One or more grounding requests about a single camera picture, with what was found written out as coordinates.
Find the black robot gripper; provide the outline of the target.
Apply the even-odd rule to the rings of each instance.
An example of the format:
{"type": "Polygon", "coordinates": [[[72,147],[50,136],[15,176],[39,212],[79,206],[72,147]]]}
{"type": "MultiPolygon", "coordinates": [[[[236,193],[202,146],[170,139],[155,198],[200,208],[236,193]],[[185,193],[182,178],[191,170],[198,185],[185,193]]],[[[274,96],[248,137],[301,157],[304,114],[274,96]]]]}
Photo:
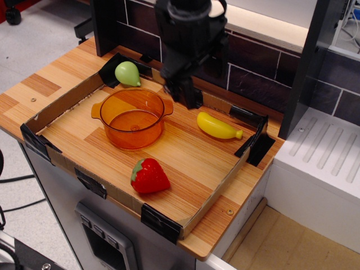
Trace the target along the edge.
{"type": "Polygon", "coordinates": [[[223,79],[228,62],[226,1],[219,15],[209,16],[211,1],[156,1],[154,10],[166,57],[161,68],[165,90],[187,109],[201,107],[193,76],[206,62],[206,74],[223,79]]]}

